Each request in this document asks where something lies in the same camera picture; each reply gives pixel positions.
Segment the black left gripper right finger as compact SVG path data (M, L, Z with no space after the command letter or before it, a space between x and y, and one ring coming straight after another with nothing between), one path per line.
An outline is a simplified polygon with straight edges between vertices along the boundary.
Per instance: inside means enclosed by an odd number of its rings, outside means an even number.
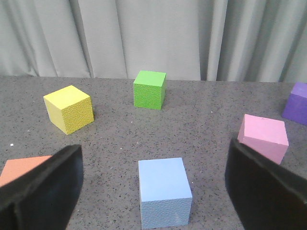
M246 230L305 230L307 181L232 139L225 186Z

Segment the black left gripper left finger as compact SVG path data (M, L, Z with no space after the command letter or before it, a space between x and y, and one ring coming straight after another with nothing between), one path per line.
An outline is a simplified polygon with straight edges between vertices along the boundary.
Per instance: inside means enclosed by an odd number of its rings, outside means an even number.
M0 188L0 228L66 229L82 185L82 148L79 144L66 146Z

